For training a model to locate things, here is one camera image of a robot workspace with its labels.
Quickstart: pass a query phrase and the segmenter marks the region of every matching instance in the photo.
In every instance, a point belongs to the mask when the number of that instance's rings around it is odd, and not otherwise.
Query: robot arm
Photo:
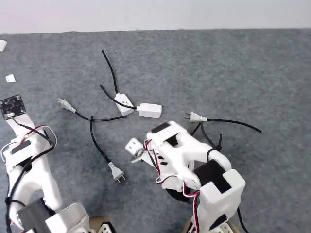
[[[11,196],[12,188],[26,164],[40,153],[47,151],[51,145],[39,134],[21,126],[26,125],[41,134],[44,134],[43,129],[47,127],[35,128],[26,113],[20,95],[1,100],[0,108],[4,119],[17,136],[11,140],[8,147],[1,150],[9,178],[10,198],[6,201],[10,220],[26,233],[95,233],[89,226],[89,216],[81,204],[74,203],[56,212],[62,206],[62,199],[57,182],[51,175],[46,154],[33,160],[31,165],[26,167],[26,172]],[[31,197],[37,190],[42,190],[44,196],[31,202]],[[112,233],[112,230],[107,224],[103,224],[99,232]]]
[[[245,187],[245,180],[232,169],[230,161],[210,145],[193,138],[174,121],[159,125],[147,133],[145,151],[139,147],[129,149],[135,140],[132,139],[126,146],[132,154],[139,151],[133,161],[142,159],[152,164],[150,161],[153,158],[145,155],[152,153],[158,164],[159,177],[164,181],[162,188],[174,190],[173,197],[176,199],[178,193],[186,198],[194,197],[193,227],[189,232],[221,232],[221,227],[236,212]],[[194,161],[204,165],[194,169]],[[186,194],[184,185],[196,191]]]

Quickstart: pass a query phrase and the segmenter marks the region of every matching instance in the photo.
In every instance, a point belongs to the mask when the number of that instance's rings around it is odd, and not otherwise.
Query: cable connector
[[[76,109],[74,107],[72,107],[72,105],[70,103],[67,102],[67,100],[63,100],[61,98],[57,98],[58,99],[58,102],[60,103],[60,105],[62,106],[62,108],[66,109],[66,110],[69,110],[73,113],[76,113]]]
[[[189,117],[184,117],[184,119],[189,120],[189,122],[206,122],[207,121],[207,117],[200,116],[199,114],[195,112],[185,113],[185,114],[188,115]]]
[[[116,167],[116,166],[113,164],[113,162],[108,163],[108,165],[109,165],[109,167],[110,167],[110,169],[111,169],[113,179],[114,179],[115,181],[118,181],[119,183],[121,183],[120,180],[119,180],[119,178],[123,177],[123,179],[125,179],[125,177],[124,177],[124,172],[121,171],[120,168]]]

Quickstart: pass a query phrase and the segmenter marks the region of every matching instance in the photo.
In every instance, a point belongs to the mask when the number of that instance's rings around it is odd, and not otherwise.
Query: white plastic part
[[[134,107],[133,104],[131,103],[131,101],[128,99],[128,97],[125,94],[117,93],[115,96],[115,100],[120,102],[120,103],[123,103],[127,106]],[[134,112],[134,109],[132,109],[132,108],[127,108],[127,107],[121,106],[117,103],[116,103],[116,105],[117,105],[119,111],[121,112],[122,116],[126,116],[126,115],[129,115],[129,114]]]
[[[89,227],[89,216],[80,203],[74,203],[45,220],[51,233],[95,233]]]
[[[136,138],[132,138],[125,146],[125,149],[132,155],[143,149],[143,145]]]
[[[162,114],[162,105],[152,103],[142,103],[136,107],[139,115],[149,118],[160,118]]]
[[[234,233],[234,231],[231,229],[228,223],[223,223],[208,233]]]
[[[6,160],[6,166],[8,170],[12,170],[13,167],[16,165],[20,164],[24,160],[36,156],[42,151],[42,148],[40,148],[41,145],[44,145],[44,142],[39,142],[44,140],[42,137],[39,138],[37,136],[37,141],[32,138],[32,143],[25,148],[21,149],[20,151],[14,153],[14,154],[9,154],[6,153],[5,155],[5,160]]]
[[[112,230],[110,229],[108,224],[103,224],[99,229],[98,233],[112,233]]]
[[[5,79],[8,83],[15,83],[16,82],[14,74],[9,74],[8,76],[5,76]]]
[[[176,136],[178,146],[173,147],[166,140]],[[187,130],[174,121],[169,122],[169,126],[157,133],[147,133],[147,138],[151,139],[151,147],[165,159],[168,164],[160,165],[161,179],[168,175],[177,175],[180,180],[186,183],[186,186],[198,190],[201,188],[199,178],[188,168],[188,164],[193,161],[207,162],[207,152],[212,148],[206,143],[201,143],[188,134]],[[216,160],[225,170],[231,169],[230,161],[217,150],[209,153],[209,160]],[[181,182],[176,179],[175,186],[170,189],[180,190]]]
[[[241,202],[241,194],[245,187],[243,177],[234,169],[225,172],[223,177],[231,186],[224,193],[221,193],[213,182],[200,188],[197,213],[201,232],[208,232],[211,225],[223,214],[227,219],[231,218]]]
[[[0,40],[0,52],[3,52],[8,42]]]

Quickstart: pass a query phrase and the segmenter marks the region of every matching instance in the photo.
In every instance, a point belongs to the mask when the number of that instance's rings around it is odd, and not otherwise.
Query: red wire
[[[151,140],[152,140],[152,139],[150,139],[150,140],[145,140],[145,143],[143,144],[145,150],[148,150],[148,145],[149,145],[149,143],[151,142]],[[158,174],[159,174],[159,177],[160,177],[160,175],[161,175],[161,170],[160,170],[160,166],[159,166],[159,162],[158,162],[158,159],[157,159],[155,150],[152,149],[152,150],[148,150],[148,151],[152,151],[153,154],[154,154],[155,162],[156,162],[156,166],[157,166],[157,171],[158,171]],[[168,176],[168,177],[164,178],[164,180],[162,180],[162,181],[160,181],[160,182],[157,182],[157,184],[162,184],[162,183],[164,183],[168,178],[174,177],[174,176],[175,176],[175,175]],[[184,186],[184,190],[186,190],[186,184],[185,184],[185,182],[183,182],[183,186]],[[197,200],[198,200],[199,194],[200,194],[200,191],[196,191],[195,193],[186,194],[186,195],[189,195],[189,196],[194,197],[194,199],[193,199],[193,212],[194,212],[193,215],[194,215],[194,220],[195,220],[195,228],[194,228],[194,229],[196,229],[196,233],[200,233],[199,219],[198,219],[198,213],[197,213]]]
[[[193,210],[194,210],[194,220],[195,220],[195,227],[197,228],[196,229],[196,233],[199,233],[200,232],[200,226],[199,226],[199,219],[198,219],[198,213],[197,213],[197,200],[198,200],[198,197],[199,197],[199,194],[197,194],[194,199],[193,199]]]

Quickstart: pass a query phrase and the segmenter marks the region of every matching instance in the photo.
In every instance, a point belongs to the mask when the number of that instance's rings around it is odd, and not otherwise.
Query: black cable
[[[114,86],[115,86],[115,91],[116,91],[116,94],[119,93],[119,90],[118,90],[118,85],[117,85],[117,79],[116,79],[116,75],[115,75],[115,72],[113,71],[113,68],[109,62],[109,59],[108,57],[106,56],[104,50],[102,50],[102,54],[104,55],[107,63],[108,63],[108,66],[110,68],[110,71],[111,71],[111,74],[112,74],[112,78],[113,78],[113,83],[114,83]]]
[[[244,223],[243,223],[243,220],[242,220],[242,216],[241,216],[241,212],[240,212],[240,207],[238,207],[237,211],[238,211],[239,221],[240,221],[240,224],[241,224],[242,228],[244,229],[244,231],[246,233],[249,233],[248,230],[246,229],[246,227],[244,226]]]
[[[136,109],[136,107],[132,107],[132,106],[128,106],[128,105],[125,105],[123,103],[120,103],[119,101],[115,100],[114,98],[111,97],[111,95],[107,92],[107,90],[103,87],[103,85],[100,85],[101,89],[103,90],[103,92],[112,100],[114,101],[115,103],[123,106],[123,107],[126,107],[126,108],[131,108],[131,109]]]
[[[209,136],[207,135],[207,133],[205,132],[205,129],[204,129],[204,125],[201,124],[201,131],[202,131],[202,134],[203,136],[206,138],[206,140],[210,143],[210,145],[215,148],[215,144],[213,143],[213,141],[209,138]]]
[[[244,125],[246,127],[249,127],[253,130],[256,130],[257,132],[261,133],[262,131],[258,128],[256,128],[255,126],[252,126],[252,125],[249,125],[249,124],[246,124],[244,122],[240,122],[240,121],[237,121],[237,120],[226,120],[226,119],[207,119],[207,122],[209,121],[212,121],[212,122],[228,122],[228,123],[234,123],[234,124],[239,124],[239,125]]]
[[[23,207],[26,206],[23,202],[21,202],[21,201],[19,201],[19,200],[11,200],[10,202],[11,202],[11,203],[12,203],[12,202],[18,203],[18,204],[22,205]]]
[[[96,146],[98,151],[102,154],[103,158],[107,161],[107,163],[110,163],[111,160],[108,158],[108,156],[105,154],[105,152],[103,152],[103,150],[100,148],[100,146],[97,144],[97,142],[95,140],[95,137],[93,134],[93,116],[91,116],[89,128],[90,128],[91,137],[92,137],[92,140],[94,142],[94,145]]]
[[[31,163],[32,163],[34,160],[36,160],[36,159],[40,158],[41,156],[47,154],[48,152],[50,152],[51,150],[53,150],[54,147],[55,147],[55,143],[54,143],[52,140],[50,140],[48,137],[46,137],[44,134],[40,133],[39,131],[37,131],[37,130],[35,130],[35,129],[33,129],[33,128],[27,126],[27,125],[23,125],[23,124],[18,123],[14,118],[13,118],[13,121],[14,121],[17,125],[22,126],[22,127],[26,128],[26,129],[28,129],[28,130],[30,130],[30,131],[32,131],[32,132],[34,132],[34,133],[40,135],[41,137],[43,137],[44,139],[46,139],[46,140],[50,143],[51,146],[50,146],[50,148],[48,148],[48,149],[45,150],[44,152],[41,152],[40,154],[38,154],[37,156],[35,156],[35,157],[33,157],[31,160],[29,160],[29,161],[26,163],[26,165],[24,166],[24,168],[22,169],[22,171],[21,171],[20,175],[18,176],[17,180],[15,181],[15,183],[14,183],[12,189],[11,189],[10,195],[8,195],[8,197],[7,197],[8,202],[6,202],[6,206],[5,206],[5,222],[6,222],[6,231],[7,231],[7,233],[12,233],[12,230],[11,230],[11,227],[10,227],[10,216],[9,216],[9,215],[10,215],[10,206],[11,206],[11,205],[10,205],[10,201],[12,201],[12,197],[13,197],[13,195],[14,195],[16,189],[17,189],[17,186],[18,186],[18,184],[19,184],[21,178],[23,177],[24,173],[26,172],[26,170],[29,168],[29,166],[31,165]]]
[[[202,122],[199,122],[197,124],[197,126],[194,128],[194,130],[192,131],[192,133],[190,133],[191,136],[193,136],[195,134],[195,132],[198,130],[198,128],[201,126]]]
[[[148,151],[148,149],[147,149],[147,152],[148,152],[149,158],[150,158],[153,166],[157,169],[156,163],[155,163],[154,159],[152,158],[152,156],[151,156],[150,152]]]
[[[76,115],[78,115],[79,117],[83,118],[84,120],[91,121],[90,118],[87,118],[87,117],[81,115],[78,112],[75,112],[75,113],[76,113]],[[102,121],[111,121],[111,120],[117,120],[117,119],[122,119],[122,118],[126,118],[126,116],[117,116],[117,117],[114,117],[114,118],[107,118],[107,119],[93,119],[93,121],[100,121],[100,122],[102,122]]]

